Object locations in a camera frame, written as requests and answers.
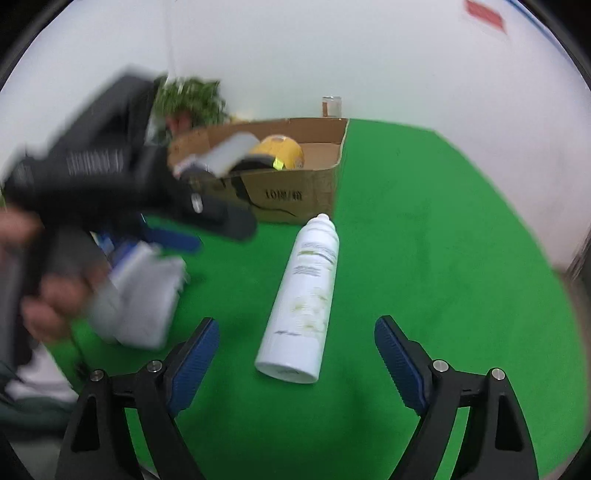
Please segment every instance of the green plant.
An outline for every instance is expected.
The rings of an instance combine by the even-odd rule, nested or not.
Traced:
[[[190,113],[193,126],[223,123],[228,115],[219,96],[219,80],[204,82],[197,77],[172,82],[161,79],[154,101],[154,113],[162,118]]]

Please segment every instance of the human hand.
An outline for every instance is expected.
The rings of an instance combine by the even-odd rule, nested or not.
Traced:
[[[0,210],[0,262],[6,256],[4,246],[25,245],[43,228],[33,213],[14,207]],[[70,321],[81,314],[94,291],[109,272],[109,265],[100,262],[78,277],[46,274],[41,279],[38,297],[21,301],[24,325],[33,338],[51,343],[70,336]]]

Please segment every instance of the potted plant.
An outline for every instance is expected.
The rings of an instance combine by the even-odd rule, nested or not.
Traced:
[[[173,137],[194,127],[221,124],[228,115],[219,85],[219,80],[205,82],[198,77],[173,81],[164,78],[156,94],[154,113],[165,119]]]

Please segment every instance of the white wall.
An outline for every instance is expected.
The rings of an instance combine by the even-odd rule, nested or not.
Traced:
[[[127,64],[220,78],[244,118],[317,116],[340,95],[344,116],[441,132],[567,267],[591,225],[591,93],[510,3],[480,0],[502,33],[463,1],[75,2],[0,92],[0,158],[45,146]]]

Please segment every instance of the blue gripper pad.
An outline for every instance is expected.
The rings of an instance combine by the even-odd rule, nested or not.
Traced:
[[[417,342],[406,338],[391,316],[380,317],[375,323],[374,340],[402,401],[423,415],[431,394],[431,359]]]
[[[205,318],[174,356],[164,374],[168,412],[176,417],[188,408],[212,362],[220,341],[218,323]]]

